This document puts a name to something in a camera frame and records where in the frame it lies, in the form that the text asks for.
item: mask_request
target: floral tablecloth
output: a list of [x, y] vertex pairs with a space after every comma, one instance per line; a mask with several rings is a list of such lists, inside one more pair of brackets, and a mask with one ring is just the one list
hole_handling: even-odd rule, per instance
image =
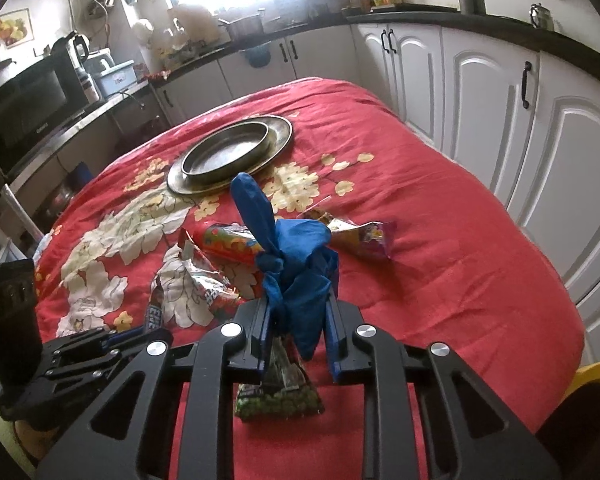
[[[43, 339], [141, 324], [157, 276], [176, 344], [218, 323], [194, 292], [176, 241], [181, 227], [239, 222], [238, 213], [227, 192], [183, 198], [164, 177], [196, 140], [257, 114], [294, 125], [292, 149], [257, 176], [277, 215], [295, 218], [333, 196], [355, 222], [397, 222], [392, 261], [341, 253], [340, 297], [405, 343], [449, 343], [536, 430], [558, 405], [583, 346], [582, 323], [558, 275], [477, 179], [346, 82], [311, 78], [247, 96], [109, 166], [72, 201], [37, 263]], [[255, 269], [219, 265], [244, 298], [254, 296]], [[237, 480], [359, 477], [362, 390], [331, 385], [324, 347], [308, 371], [326, 412], [236, 420]]]

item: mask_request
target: wall decoration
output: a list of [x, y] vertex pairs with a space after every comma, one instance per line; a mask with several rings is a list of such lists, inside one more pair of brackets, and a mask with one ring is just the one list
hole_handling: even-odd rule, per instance
[[7, 48], [33, 40], [29, 9], [14, 10], [0, 15], [0, 38]]

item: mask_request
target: microwave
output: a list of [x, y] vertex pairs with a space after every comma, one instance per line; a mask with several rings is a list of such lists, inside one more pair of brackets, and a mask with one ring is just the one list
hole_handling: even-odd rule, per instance
[[0, 86], [0, 168], [13, 180], [29, 152], [89, 105], [70, 56], [52, 53]]

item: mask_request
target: fruit painting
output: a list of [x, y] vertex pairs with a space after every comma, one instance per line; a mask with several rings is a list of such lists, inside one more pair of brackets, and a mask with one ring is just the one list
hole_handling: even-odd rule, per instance
[[29, 9], [14, 10], [0, 15], [0, 38], [7, 48], [33, 40]]

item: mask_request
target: round metal tray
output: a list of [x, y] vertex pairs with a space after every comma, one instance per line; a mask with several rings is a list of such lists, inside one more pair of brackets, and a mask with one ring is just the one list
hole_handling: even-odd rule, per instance
[[211, 134], [182, 159], [182, 173], [192, 182], [210, 185], [254, 166], [266, 155], [273, 133], [258, 121], [233, 124]]
[[235, 175], [240, 173], [240, 171], [254, 174], [262, 170], [288, 145], [293, 136], [293, 126], [291, 122], [284, 117], [271, 115], [254, 117], [248, 119], [247, 121], [239, 121], [237, 123], [230, 124], [226, 128], [223, 128], [223, 130], [236, 126], [237, 124], [254, 121], [264, 123], [269, 127], [268, 135], [270, 136], [270, 143], [266, 152], [262, 155], [262, 158], [259, 161], [254, 163], [250, 168], [238, 170], [232, 174], [227, 174], [222, 180], [210, 184], [203, 184], [197, 181], [195, 177], [187, 175], [182, 171], [182, 163], [186, 156], [191, 152], [191, 149], [189, 149], [179, 158], [177, 158], [171, 165], [166, 177], [167, 186], [169, 189], [180, 195], [209, 194], [228, 186], [234, 179]]

